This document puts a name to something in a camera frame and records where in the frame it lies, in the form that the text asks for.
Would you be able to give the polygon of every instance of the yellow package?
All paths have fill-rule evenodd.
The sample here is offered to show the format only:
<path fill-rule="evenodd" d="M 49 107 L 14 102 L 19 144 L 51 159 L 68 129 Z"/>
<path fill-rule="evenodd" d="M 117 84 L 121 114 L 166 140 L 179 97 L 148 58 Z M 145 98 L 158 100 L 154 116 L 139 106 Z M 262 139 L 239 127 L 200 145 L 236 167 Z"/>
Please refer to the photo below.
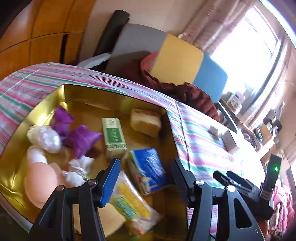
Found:
<path fill-rule="evenodd" d="M 134 235 L 149 231 L 161 218 L 137 192 L 124 171 L 119 173 L 110 203 L 127 220 L 127 226 Z"/>

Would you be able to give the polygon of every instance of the chair backrest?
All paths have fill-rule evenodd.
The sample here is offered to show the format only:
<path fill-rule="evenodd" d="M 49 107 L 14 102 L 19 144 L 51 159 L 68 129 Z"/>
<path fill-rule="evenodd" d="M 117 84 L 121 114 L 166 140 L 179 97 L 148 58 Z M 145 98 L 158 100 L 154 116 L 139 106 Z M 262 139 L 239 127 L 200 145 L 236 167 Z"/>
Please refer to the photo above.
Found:
<path fill-rule="evenodd" d="M 217 103 L 227 81 L 225 71 L 193 45 L 163 31 L 139 24 L 122 30 L 105 72 L 115 74 L 125 64 L 158 51 L 150 74 L 160 82 L 193 83 Z"/>

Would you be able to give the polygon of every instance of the green and white box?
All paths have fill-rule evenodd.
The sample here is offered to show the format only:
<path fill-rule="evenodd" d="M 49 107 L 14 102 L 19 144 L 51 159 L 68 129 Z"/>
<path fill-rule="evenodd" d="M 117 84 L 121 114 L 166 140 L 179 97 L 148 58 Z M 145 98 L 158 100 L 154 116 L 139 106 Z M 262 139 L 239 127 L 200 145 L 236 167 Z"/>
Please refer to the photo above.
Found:
<path fill-rule="evenodd" d="M 106 144 L 106 158 L 121 158 L 127 151 L 126 141 L 117 118 L 102 118 Z"/>

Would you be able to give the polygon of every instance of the white armrest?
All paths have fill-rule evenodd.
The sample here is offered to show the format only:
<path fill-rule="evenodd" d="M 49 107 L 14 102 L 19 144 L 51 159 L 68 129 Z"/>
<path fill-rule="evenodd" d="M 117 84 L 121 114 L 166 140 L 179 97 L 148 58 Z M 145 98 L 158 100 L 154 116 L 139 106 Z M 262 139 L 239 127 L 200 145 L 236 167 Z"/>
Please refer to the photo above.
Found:
<path fill-rule="evenodd" d="M 79 64 L 77 64 L 78 67 L 89 69 L 92 67 L 95 67 L 97 65 L 100 65 L 101 63 L 107 61 L 110 59 L 111 54 L 109 53 L 102 53 L 100 55 L 94 56 L 92 58 L 86 59 Z"/>

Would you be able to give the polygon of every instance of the bread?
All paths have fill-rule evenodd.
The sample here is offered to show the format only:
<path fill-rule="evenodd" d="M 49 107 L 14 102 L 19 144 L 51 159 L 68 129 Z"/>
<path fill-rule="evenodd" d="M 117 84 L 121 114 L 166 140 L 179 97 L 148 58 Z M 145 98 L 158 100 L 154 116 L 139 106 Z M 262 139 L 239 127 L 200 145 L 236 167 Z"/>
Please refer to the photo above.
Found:
<path fill-rule="evenodd" d="M 151 137 L 157 137 L 161 129 L 160 114 L 151 110 L 132 109 L 131 127 Z"/>
<path fill-rule="evenodd" d="M 101 224 L 105 237 L 115 233 L 126 221 L 126 219 L 113 207 L 107 203 L 104 208 L 98 208 Z M 73 205 L 74 229 L 77 234 L 81 234 L 79 205 Z"/>

